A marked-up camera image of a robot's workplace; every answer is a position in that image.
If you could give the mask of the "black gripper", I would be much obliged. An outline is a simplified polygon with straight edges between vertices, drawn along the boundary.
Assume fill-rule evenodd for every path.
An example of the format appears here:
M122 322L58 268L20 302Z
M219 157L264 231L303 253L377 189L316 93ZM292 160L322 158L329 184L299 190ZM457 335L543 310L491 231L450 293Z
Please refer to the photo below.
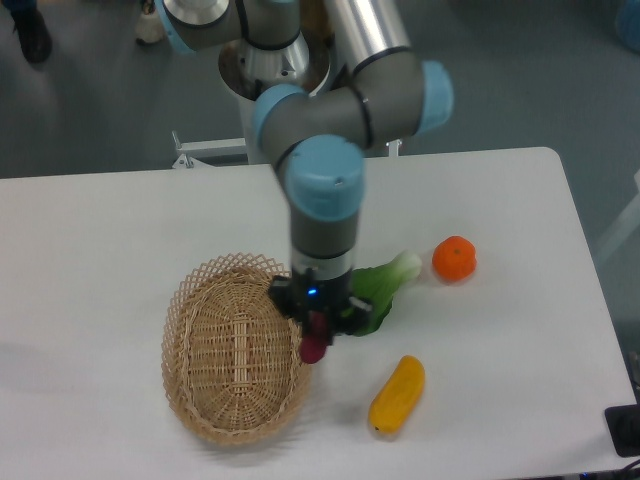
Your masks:
M373 316L373 304L352 295L352 271L321 279L308 268L291 278L276 275L268 296L278 311L294 319L303 335L363 336Z

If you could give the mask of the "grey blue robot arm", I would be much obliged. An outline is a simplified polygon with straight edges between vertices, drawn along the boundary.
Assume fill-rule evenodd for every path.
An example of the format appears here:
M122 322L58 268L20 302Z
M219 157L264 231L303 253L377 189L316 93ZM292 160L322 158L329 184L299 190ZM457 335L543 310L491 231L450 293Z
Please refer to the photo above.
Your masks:
M454 105L444 67L419 60L392 1L329 1L336 46L349 74L311 95L292 83L263 85L253 142L271 163L290 210L291 269L269 290L301 327L328 346L370 318L351 287L365 149L444 124Z

